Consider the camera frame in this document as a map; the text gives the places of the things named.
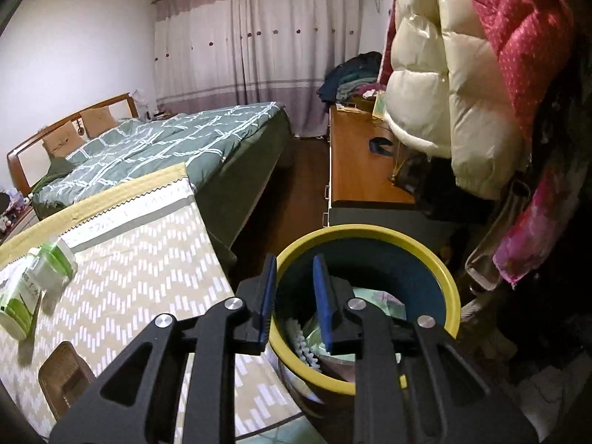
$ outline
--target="wooden floor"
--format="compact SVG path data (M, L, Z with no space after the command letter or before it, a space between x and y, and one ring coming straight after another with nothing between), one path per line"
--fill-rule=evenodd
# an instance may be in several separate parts
M329 145L316 138L292 138L288 145L291 165L275 169L232 247L238 258L229 276L234 290L241 280L261 272L267 252L278 255L297 238L323 226Z

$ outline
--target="yellow trash can rim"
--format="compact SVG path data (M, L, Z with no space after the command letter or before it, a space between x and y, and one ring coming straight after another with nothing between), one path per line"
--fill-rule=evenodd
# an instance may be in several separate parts
M304 235L304 237L292 242L277 257L277 281L279 282L281 280L283 273L292 262L312 247L336 240L337 238L353 237L374 238L392 243L407 250L421 260L432 272L442 290L446 305L446 322L444 324L444 329L446 329L452 337L457 336L458 327L461 322L461 299L458 295L457 285L455 284L452 275L442 261L438 259L430 249L411 237L395 230L376 225L353 223L322 228L315 232L311 232L308 235ZM297 376L304 379L304 381L337 394L355 395L355 384L323 375L302 362L280 335L278 326L275 322L275 317L272 317L271 320L269 343L271 344L273 351L277 354L277 357L279 357L279 360L281 360L282 363Z

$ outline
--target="curtain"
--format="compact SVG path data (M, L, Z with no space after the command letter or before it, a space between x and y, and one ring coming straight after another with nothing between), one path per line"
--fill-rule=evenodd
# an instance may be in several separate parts
M193 113L274 100L295 135L325 133L316 91L357 55L360 0L161 0L156 8L159 106Z

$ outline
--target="bucket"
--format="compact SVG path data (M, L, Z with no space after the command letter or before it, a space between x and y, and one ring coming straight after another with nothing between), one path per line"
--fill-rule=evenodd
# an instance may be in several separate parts
M410 322L432 316L457 336L461 303L445 265L404 234L374 225L336 225L317 230L286 247L277 257L277 292L269 343L281 363L326 404L353 396L355 385L310 368L284 339L287 319L306 323L316 312L313 257L322 253L329 273L354 287L385 290L403 304Z

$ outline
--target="wall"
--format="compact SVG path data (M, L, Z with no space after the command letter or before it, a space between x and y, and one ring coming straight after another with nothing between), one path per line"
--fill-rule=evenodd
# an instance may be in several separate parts
M155 102L154 24L149 0L23 1L0 37L0 188L41 127L137 88Z
M384 51L384 42L389 26L389 11L393 0L362 0L362 33L360 35L360 53Z

